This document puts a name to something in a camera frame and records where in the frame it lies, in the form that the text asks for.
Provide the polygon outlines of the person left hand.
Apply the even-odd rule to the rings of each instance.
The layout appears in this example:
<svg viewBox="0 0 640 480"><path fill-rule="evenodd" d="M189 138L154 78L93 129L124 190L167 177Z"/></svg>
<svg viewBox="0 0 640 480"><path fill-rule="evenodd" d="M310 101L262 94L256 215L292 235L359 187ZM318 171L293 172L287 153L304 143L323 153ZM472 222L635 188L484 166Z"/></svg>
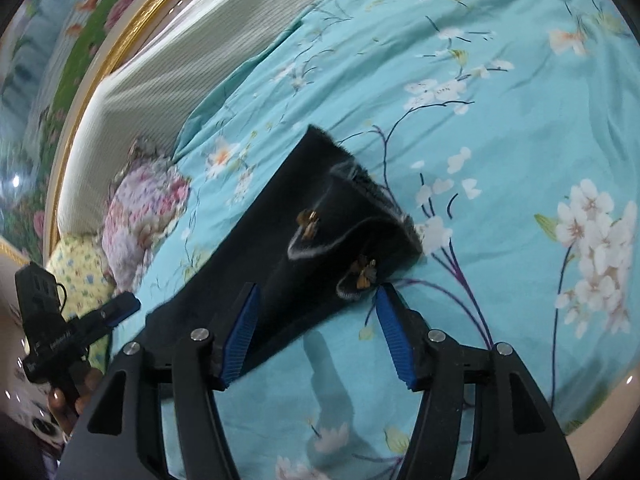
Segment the person left hand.
<svg viewBox="0 0 640 480"><path fill-rule="evenodd" d="M103 373L97 368L92 368L85 376L84 383L77 387L79 398L69 404L64 393L58 388L51 388L48 393L48 409L58 422L64 434L70 436L73 433L76 422L84 408L91 400L93 391L101 382Z"/></svg>

